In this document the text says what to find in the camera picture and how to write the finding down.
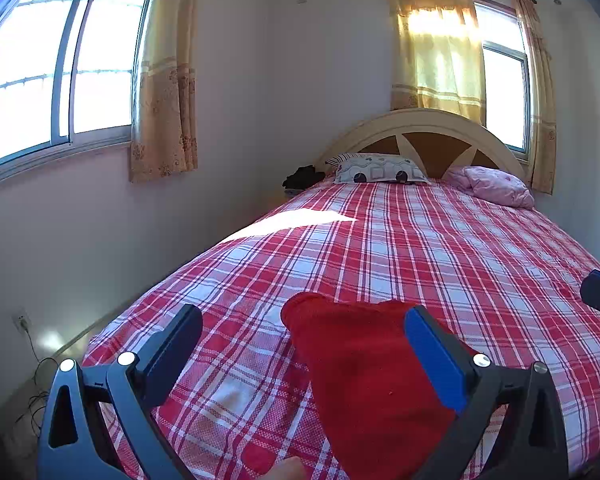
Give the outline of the left hand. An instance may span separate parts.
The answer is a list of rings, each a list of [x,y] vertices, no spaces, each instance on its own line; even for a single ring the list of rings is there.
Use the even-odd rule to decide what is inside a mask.
[[[276,463],[258,480],[306,480],[307,478],[302,461],[298,457],[289,457]]]

